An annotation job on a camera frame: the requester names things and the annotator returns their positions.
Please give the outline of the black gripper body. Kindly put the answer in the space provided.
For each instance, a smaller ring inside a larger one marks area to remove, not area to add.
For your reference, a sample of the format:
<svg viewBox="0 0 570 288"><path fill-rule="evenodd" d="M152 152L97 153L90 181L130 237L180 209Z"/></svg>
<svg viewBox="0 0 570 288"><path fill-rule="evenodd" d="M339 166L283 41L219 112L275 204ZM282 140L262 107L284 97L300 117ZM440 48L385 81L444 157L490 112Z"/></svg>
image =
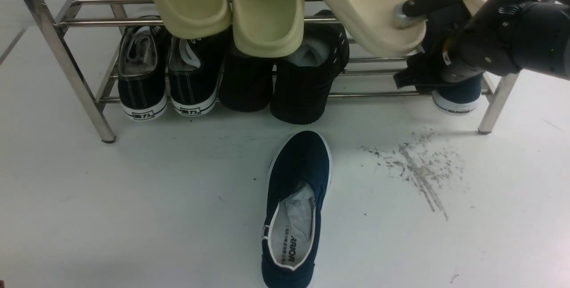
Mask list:
<svg viewBox="0 0 570 288"><path fill-rule="evenodd" d="M394 75L398 89L457 85L475 75L519 73L536 61L529 30L537 0L487 0L457 28L441 33L429 49L410 57Z"/></svg>

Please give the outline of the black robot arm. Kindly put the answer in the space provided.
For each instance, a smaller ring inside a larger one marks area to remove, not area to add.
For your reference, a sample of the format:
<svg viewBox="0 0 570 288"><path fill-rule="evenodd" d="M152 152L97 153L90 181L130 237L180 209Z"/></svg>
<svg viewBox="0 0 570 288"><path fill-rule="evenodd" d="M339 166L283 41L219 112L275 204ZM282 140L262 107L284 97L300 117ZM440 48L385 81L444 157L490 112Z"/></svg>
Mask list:
<svg viewBox="0 0 570 288"><path fill-rule="evenodd" d="M569 0L487 0L393 78L407 86L457 85L481 73L530 70L569 79Z"/></svg>

